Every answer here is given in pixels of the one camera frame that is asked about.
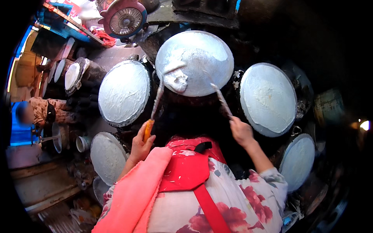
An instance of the pink towel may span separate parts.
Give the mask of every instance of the pink towel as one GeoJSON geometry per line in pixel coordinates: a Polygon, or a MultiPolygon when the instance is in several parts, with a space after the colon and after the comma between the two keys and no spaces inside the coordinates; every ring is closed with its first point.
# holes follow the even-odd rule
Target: pink towel
{"type": "Polygon", "coordinates": [[[171,156],[170,148],[156,147],[145,161],[140,161],[122,177],[115,186],[110,211],[96,224],[92,232],[145,233],[164,170],[171,156]]]}

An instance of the person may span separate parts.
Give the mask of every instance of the person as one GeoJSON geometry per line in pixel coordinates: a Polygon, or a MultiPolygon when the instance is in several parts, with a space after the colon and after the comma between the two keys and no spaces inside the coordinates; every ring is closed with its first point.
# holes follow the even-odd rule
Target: person
{"type": "Polygon", "coordinates": [[[28,102],[23,101],[17,106],[16,117],[20,123],[38,126],[37,134],[40,136],[46,122],[77,123],[81,121],[80,114],[67,110],[70,110],[70,107],[67,106],[66,100],[44,100],[41,97],[32,97],[28,102]]]}
{"type": "Polygon", "coordinates": [[[147,167],[144,167],[147,170],[141,170],[141,166],[149,160],[148,165],[151,166],[153,163],[156,169],[160,167],[157,162],[163,159],[160,148],[154,148],[149,154],[155,135],[146,143],[142,141],[145,125],[146,123],[133,138],[131,154],[117,182],[104,194],[103,211],[93,233],[135,232],[143,226],[147,232],[270,233],[281,231],[281,217],[285,208],[288,184],[253,138],[250,125],[241,122],[237,117],[233,117],[230,121],[234,139],[247,151],[256,168],[256,171],[250,170],[248,179],[235,180],[218,143],[211,138],[202,136],[187,139],[175,136],[166,145],[166,148],[172,150],[170,152],[172,155],[170,155],[171,159],[167,160],[168,165],[164,173],[162,170],[161,183],[156,184],[158,190],[154,196],[155,200],[153,202],[150,198],[149,204],[143,205],[142,201],[147,202],[147,200],[139,200],[139,198],[143,196],[143,192],[151,189],[151,186],[148,185],[144,189],[139,186],[151,180],[153,176],[148,176],[151,171],[147,167]],[[154,151],[158,153],[155,157],[152,155],[154,151]],[[185,188],[183,182],[188,183],[192,179],[203,176],[204,167],[196,161],[202,164],[206,158],[204,156],[207,155],[206,179],[202,178],[202,184],[192,189],[185,188]],[[191,166],[182,169],[187,161],[191,166]],[[131,179],[139,172],[146,173],[145,181],[138,179],[130,186],[131,179]],[[177,183],[182,187],[175,188],[177,183]],[[138,187],[141,190],[139,195],[136,194],[128,200],[138,187]],[[136,209],[141,206],[147,208],[139,210],[142,217],[137,219],[134,217],[136,209]]]}

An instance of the hand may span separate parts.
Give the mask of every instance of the hand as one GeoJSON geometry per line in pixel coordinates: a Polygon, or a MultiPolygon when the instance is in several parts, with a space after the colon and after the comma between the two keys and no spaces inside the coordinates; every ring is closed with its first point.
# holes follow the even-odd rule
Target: hand
{"type": "Polygon", "coordinates": [[[141,160],[145,160],[148,157],[150,152],[150,148],[153,145],[154,140],[156,139],[155,135],[152,135],[146,143],[142,141],[145,133],[146,122],[141,126],[139,132],[132,140],[132,149],[131,155],[129,156],[129,160],[131,160],[134,164],[137,164],[141,160]]]}
{"type": "Polygon", "coordinates": [[[250,145],[255,142],[253,137],[253,129],[250,125],[242,122],[238,117],[232,116],[232,120],[229,121],[231,125],[233,138],[238,144],[244,149],[248,149],[250,145]]]}

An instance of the orange handle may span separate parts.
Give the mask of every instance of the orange handle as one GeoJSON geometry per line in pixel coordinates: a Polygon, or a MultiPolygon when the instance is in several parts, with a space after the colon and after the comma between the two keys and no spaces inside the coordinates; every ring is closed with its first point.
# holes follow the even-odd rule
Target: orange handle
{"type": "Polygon", "coordinates": [[[153,125],[154,125],[154,120],[149,119],[146,122],[144,138],[142,140],[144,143],[148,140],[148,138],[150,138],[150,132],[151,132],[151,129],[153,128],[153,125]]]}

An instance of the small fan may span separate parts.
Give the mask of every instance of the small fan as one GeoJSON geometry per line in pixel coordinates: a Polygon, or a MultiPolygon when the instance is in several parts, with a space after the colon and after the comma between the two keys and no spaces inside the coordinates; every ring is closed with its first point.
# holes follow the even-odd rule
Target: small fan
{"type": "Polygon", "coordinates": [[[123,43],[129,42],[129,37],[141,29],[149,27],[146,9],[138,0],[115,0],[100,15],[103,18],[98,23],[104,25],[105,32],[123,43]]]}

